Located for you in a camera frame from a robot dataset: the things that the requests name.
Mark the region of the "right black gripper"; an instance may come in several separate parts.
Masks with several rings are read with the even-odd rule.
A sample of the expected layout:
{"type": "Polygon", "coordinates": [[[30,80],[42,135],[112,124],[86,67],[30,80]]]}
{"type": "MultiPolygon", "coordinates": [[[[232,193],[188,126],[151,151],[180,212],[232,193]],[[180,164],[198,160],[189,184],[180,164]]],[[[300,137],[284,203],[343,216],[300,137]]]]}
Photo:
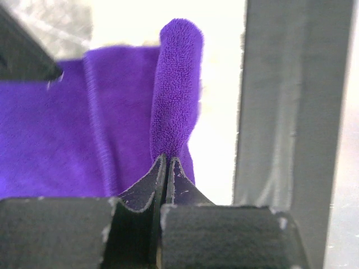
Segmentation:
{"type": "Polygon", "coordinates": [[[1,6],[1,80],[53,81],[61,67],[1,6]]]}

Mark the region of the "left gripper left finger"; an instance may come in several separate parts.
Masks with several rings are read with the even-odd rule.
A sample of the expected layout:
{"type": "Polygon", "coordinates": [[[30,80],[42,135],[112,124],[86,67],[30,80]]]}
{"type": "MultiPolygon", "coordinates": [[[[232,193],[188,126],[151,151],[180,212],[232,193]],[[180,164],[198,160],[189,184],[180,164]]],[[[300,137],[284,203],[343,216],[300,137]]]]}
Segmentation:
{"type": "Polygon", "coordinates": [[[160,155],[120,196],[1,200],[2,268],[156,268],[160,155]]]}

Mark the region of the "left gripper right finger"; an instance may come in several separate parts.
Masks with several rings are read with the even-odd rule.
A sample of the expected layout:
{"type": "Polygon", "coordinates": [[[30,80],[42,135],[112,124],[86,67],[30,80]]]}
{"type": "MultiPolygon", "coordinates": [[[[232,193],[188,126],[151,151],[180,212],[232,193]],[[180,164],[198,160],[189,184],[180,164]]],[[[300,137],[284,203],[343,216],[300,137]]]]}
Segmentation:
{"type": "Polygon", "coordinates": [[[161,208],[163,268],[308,268],[291,215],[270,207],[218,206],[174,157],[161,208]]]}

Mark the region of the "purple towel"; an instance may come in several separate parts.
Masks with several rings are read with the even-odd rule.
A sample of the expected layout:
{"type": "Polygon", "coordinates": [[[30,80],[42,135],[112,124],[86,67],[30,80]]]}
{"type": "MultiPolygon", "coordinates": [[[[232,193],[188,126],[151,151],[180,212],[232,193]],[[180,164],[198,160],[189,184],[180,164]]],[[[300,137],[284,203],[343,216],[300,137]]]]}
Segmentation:
{"type": "Polygon", "coordinates": [[[160,154],[194,180],[202,33],[174,19],[158,47],[63,61],[56,82],[1,83],[1,197],[116,196],[160,154]]]}

